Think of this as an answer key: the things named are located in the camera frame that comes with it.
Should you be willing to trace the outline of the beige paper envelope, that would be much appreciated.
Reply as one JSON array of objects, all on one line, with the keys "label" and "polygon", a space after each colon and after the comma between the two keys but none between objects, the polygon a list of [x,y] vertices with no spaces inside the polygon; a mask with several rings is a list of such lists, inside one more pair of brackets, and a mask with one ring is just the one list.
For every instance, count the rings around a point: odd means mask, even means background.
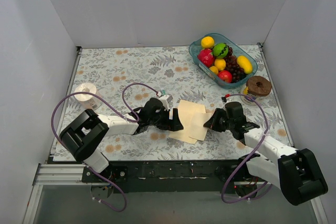
[{"label": "beige paper envelope", "polygon": [[184,129],[176,132],[170,132],[169,137],[175,140],[179,140],[189,144],[195,144],[196,139],[189,137],[191,130],[191,121],[195,113],[205,113],[205,105],[189,102],[185,100],[180,100],[178,104],[178,114],[180,122],[182,123]]}]

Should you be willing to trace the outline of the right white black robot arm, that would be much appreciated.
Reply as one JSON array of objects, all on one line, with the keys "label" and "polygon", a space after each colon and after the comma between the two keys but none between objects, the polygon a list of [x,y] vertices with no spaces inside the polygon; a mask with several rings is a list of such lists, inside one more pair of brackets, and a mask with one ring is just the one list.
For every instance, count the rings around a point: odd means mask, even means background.
[{"label": "right white black robot arm", "polygon": [[285,145],[267,130],[247,121],[239,102],[228,102],[224,108],[217,108],[204,127],[216,132],[230,131],[236,140],[253,149],[226,179],[225,187],[236,174],[246,181],[259,177],[279,188],[294,206],[328,192],[314,153],[307,148],[298,150]]}]

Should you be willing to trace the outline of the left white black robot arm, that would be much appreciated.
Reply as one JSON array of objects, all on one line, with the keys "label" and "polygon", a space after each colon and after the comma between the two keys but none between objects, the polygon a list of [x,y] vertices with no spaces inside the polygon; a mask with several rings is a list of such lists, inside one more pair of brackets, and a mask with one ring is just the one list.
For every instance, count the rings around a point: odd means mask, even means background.
[{"label": "left white black robot arm", "polygon": [[97,114],[92,109],[82,112],[60,134],[61,143],[73,158],[93,170],[100,182],[111,178],[112,170],[108,159],[98,150],[105,136],[137,135],[154,126],[163,131],[184,129],[178,109],[168,108],[167,96],[151,98],[143,107],[122,117]]}]

